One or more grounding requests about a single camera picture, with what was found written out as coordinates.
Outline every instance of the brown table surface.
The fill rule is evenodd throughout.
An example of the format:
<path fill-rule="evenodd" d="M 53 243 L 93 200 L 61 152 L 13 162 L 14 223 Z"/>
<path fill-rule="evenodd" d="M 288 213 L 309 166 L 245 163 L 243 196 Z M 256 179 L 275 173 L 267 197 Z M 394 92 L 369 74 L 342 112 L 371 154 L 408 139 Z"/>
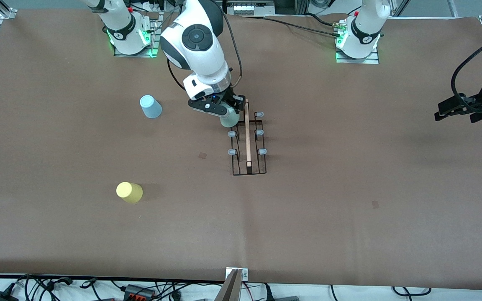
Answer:
<path fill-rule="evenodd" d="M 266 175 L 232 176 L 218 118 L 187 106 L 163 54 L 112 57 L 97 15 L 4 21 L 0 272 L 220 280 L 239 266 L 252 282 L 482 289 L 482 122 L 433 117 L 479 21 L 388 20 L 381 64 L 356 65 L 335 63 L 328 36 L 230 20 Z M 457 81 L 479 91 L 482 54 Z M 117 198 L 121 181 L 141 202 Z"/>

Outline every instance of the wooden stick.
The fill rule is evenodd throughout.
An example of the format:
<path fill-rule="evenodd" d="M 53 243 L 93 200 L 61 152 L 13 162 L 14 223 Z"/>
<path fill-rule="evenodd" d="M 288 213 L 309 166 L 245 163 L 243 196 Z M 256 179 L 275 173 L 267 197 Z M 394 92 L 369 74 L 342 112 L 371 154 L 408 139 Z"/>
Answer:
<path fill-rule="evenodd" d="M 249 103 L 245 100 L 245 145 L 246 145 L 246 173 L 252 173 L 252 156 L 250 153 L 250 114 Z"/>

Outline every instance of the white floor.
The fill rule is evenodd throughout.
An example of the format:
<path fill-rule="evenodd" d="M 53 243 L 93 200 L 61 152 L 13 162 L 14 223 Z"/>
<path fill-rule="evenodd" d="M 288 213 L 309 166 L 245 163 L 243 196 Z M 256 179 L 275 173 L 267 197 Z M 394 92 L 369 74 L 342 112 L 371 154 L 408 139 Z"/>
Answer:
<path fill-rule="evenodd" d="M 0 291 L 4 291 L 5 288 L 13 280 L 0 279 Z M 21 286 L 16 285 L 12 291 L 12 296 L 16 297 L 20 301 L 25 301 L 25 294 L 23 284 L 25 281 L 21 281 Z M 95 301 L 95 297 L 92 288 L 81 289 L 79 285 L 83 281 L 75 281 L 71 286 L 65 284 L 57 284 L 54 294 L 61 299 L 61 301 Z M 142 288 L 148 286 L 154 286 L 153 282 L 116 282 L 119 286 L 126 286 L 133 284 L 141 286 Z M 260 283 L 248 283 L 249 286 L 255 286 L 249 288 L 252 297 L 255 301 L 263 298 L 265 300 L 267 294 L 263 284 Z M 28 290 L 33 287 L 33 282 L 28 284 Z M 335 301 L 331 288 L 328 285 L 296 285 L 296 284 L 270 284 L 273 296 L 275 298 L 297 296 L 300 301 Z M 115 298 L 117 301 L 121 301 L 124 298 L 124 293 L 116 288 L 109 281 L 99 281 L 95 284 L 98 295 L 102 299 Z M 408 288 L 410 293 L 422 293 L 425 291 L 423 288 Z M 206 299 L 212 301 L 215 299 L 219 286 L 197 286 L 195 284 L 188 286 L 180 290 L 182 294 L 182 301 L 200 301 Z M 388 286 L 334 286 L 336 298 L 338 301 L 407 301 L 406 297 L 400 297 L 392 292 L 392 289 Z M 38 298 L 40 293 L 36 294 L 35 300 L 40 301 Z M 48 294 L 44 294 L 42 298 L 44 301 L 50 300 Z M 422 297 L 413 297 L 414 301 L 482 301 L 482 291 L 480 290 L 451 290 L 451 289 L 433 289 L 429 295 Z M 240 301 L 251 301 L 246 289 L 241 291 Z"/>

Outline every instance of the light blue cup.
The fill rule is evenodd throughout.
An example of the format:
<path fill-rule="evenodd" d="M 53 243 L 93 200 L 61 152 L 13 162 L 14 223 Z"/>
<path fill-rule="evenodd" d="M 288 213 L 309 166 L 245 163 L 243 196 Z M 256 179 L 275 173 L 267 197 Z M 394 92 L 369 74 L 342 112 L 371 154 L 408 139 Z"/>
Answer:
<path fill-rule="evenodd" d="M 158 118 L 163 111 L 161 105 L 151 95 L 141 97 L 140 105 L 147 118 Z"/>

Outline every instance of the yellow cup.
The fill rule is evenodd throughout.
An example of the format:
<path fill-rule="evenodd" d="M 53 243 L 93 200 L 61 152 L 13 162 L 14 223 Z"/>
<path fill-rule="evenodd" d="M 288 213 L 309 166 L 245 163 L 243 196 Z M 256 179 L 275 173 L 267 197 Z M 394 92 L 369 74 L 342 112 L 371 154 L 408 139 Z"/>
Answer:
<path fill-rule="evenodd" d="M 142 187 L 136 183 L 122 182 L 116 187 L 116 194 L 128 203 L 136 203 L 142 198 Z"/>

